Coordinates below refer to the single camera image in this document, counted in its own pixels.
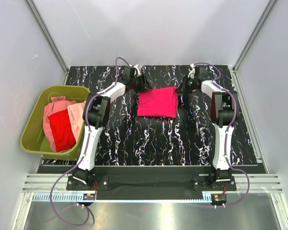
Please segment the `magenta pink t-shirt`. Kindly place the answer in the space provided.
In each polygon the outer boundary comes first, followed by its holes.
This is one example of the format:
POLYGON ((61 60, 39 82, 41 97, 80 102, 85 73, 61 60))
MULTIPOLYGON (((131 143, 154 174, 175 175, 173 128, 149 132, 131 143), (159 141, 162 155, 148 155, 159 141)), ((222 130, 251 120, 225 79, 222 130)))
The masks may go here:
POLYGON ((177 109, 176 87, 152 89, 140 93, 137 116, 176 118, 177 109))

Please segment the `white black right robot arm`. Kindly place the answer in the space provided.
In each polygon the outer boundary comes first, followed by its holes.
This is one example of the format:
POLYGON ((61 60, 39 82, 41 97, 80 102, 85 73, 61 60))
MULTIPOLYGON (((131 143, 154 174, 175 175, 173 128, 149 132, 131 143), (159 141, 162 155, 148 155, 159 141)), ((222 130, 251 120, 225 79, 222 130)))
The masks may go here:
POLYGON ((217 84, 216 79, 210 79, 206 71, 207 65, 207 63, 191 64, 188 75, 184 76, 176 93, 190 94, 199 90, 211 98, 210 119, 216 133, 215 154, 210 174, 199 184, 219 190, 231 181, 229 158, 238 103, 235 91, 229 91, 217 84))

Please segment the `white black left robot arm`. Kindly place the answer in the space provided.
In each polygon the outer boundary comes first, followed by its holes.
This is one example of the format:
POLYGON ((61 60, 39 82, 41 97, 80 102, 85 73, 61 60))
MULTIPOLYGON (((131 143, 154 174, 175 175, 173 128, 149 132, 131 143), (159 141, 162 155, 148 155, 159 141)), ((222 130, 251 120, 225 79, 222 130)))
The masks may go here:
POLYGON ((96 149, 100 135, 109 120, 111 103, 130 90, 136 93, 152 90, 138 64, 125 66, 122 74, 117 76, 110 86, 96 94, 88 95, 83 113, 83 145, 72 173, 72 178, 77 180, 77 184, 84 190, 94 185, 96 149))

